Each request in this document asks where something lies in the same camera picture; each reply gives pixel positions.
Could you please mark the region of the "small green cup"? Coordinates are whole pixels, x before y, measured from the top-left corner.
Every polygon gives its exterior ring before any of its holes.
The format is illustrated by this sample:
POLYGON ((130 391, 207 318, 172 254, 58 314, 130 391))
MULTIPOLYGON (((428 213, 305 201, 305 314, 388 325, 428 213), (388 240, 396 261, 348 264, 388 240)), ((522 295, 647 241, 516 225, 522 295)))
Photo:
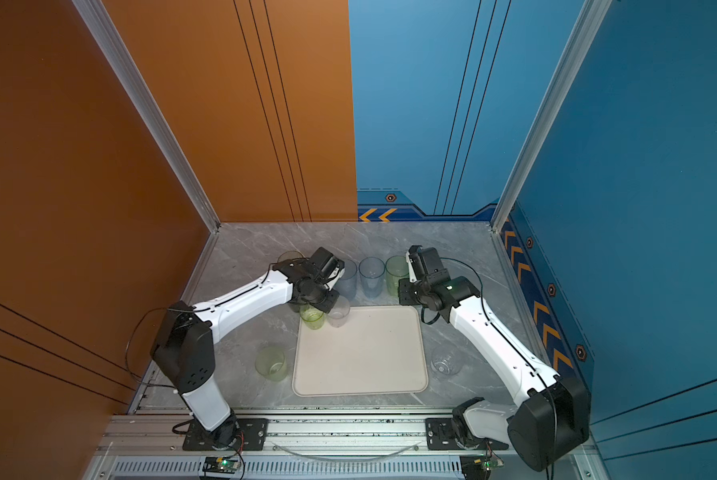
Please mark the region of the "small green cup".
POLYGON ((310 305, 300 306, 300 320, 310 330, 319 330, 326 323, 326 314, 310 305))
POLYGON ((266 346, 256 354, 254 368, 266 380, 281 382, 288 376, 286 352, 278 345, 266 346))

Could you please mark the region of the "clear dimpled small cup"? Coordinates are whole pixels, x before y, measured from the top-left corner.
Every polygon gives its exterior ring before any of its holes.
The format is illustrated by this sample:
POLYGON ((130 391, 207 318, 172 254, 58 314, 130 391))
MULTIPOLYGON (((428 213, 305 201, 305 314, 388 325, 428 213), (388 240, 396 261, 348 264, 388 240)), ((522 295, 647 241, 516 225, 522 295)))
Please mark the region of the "clear dimpled small cup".
POLYGON ((334 306, 332 306, 332 310, 326 314, 326 321, 334 328, 342 328, 342 326, 345 326, 348 320, 350 320, 349 315, 350 301, 348 301, 346 297, 340 296, 334 306))

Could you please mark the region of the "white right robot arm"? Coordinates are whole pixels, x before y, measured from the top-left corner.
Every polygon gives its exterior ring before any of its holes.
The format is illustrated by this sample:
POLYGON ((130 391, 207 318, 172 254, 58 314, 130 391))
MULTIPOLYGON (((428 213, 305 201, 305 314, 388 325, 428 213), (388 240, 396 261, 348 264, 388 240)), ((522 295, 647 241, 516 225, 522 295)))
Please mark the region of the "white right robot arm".
POLYGON ((409 276, 400 282, 400 302, 435 312, 461 332, 513 400, 500 407, 476 397, 456 407, 456 442, 465 449, 507 444, 526 466, 552 474, 559 459, 590 437, 591 392, 582 380, 558 374, 524 346, 494 314, 482 286, 450 276, 435 248, 413 245, 406 262, 409 276))

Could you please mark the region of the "clear faceted small cup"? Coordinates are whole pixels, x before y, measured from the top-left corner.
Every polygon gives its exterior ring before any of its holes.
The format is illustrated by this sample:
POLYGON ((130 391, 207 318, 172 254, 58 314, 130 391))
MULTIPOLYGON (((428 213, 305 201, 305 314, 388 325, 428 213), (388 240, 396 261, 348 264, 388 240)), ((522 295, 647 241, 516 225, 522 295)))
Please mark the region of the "clear faceted small cup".
POLYGON ((464 359, 460 350, 454 344, 441 344, 434 349, 430 364, 434 372, 454 376, 462 371, 464 359))

